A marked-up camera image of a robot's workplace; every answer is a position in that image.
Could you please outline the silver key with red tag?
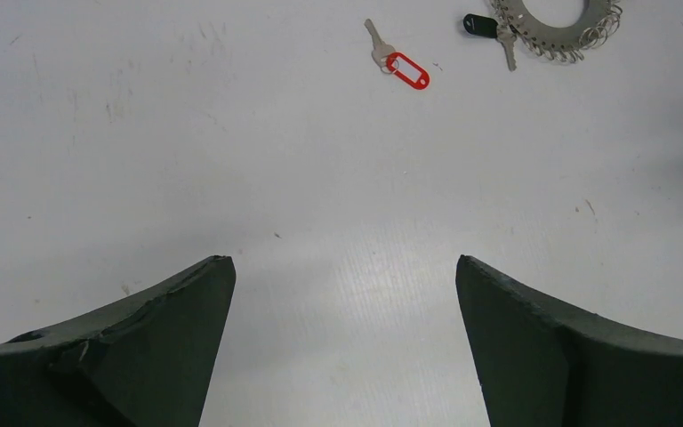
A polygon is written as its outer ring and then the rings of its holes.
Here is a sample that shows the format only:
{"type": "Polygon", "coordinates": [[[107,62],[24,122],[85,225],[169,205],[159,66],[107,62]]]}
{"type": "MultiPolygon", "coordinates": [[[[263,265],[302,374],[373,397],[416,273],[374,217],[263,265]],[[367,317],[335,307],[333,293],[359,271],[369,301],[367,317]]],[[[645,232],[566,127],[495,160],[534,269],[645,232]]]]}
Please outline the silver key with red tag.
{"type": "Polygon", "coordinates": [[[384,42],[370,19],[365,19],[364,26],[372,39],[371,57],[383,74],[397,77],[415,90],[424,90],[430,85],[429,73],[393,45],[384,42]]]}

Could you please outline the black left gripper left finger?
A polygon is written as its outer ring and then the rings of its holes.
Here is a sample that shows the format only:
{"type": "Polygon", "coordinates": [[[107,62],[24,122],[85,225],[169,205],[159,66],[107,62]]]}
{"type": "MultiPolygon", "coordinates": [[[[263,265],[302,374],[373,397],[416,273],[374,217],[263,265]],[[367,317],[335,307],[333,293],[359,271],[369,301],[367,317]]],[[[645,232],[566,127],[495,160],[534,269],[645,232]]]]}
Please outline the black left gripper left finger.
{"type": "Polygon", "coordinates": [[[210,256],[0,343],[0,426],[196,426],[237,280],[210,256]]]}

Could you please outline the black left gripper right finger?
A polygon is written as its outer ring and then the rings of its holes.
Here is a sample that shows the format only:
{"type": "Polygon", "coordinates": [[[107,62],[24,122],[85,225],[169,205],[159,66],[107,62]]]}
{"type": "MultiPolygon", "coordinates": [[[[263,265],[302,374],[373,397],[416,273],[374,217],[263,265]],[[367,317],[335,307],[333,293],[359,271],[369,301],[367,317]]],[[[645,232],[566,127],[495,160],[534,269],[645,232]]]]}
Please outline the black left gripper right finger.
{"type": "Polygon", "coordinates": [[[683,426],[683,340],[462,256],[455,287],[493,426],[683,426]]]}

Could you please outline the metal disc keyring with rings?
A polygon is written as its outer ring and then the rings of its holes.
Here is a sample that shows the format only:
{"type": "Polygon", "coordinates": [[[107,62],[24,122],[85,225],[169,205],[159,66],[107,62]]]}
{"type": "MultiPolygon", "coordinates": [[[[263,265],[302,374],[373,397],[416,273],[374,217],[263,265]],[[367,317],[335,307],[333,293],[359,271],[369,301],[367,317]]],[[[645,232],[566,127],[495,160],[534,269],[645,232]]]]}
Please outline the metal disc keyring with rings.
{"type": "Polygon", "coordinates": [[[583,3],[580,18],[567,27],[553,27],[536,18],[523,0],[495,0],[491,6],[501,27],[516,35],[538,57],[561,63],[584,59],[583,52],[603,45],[619,28],[623,9],[618,1],[583,3]]]}

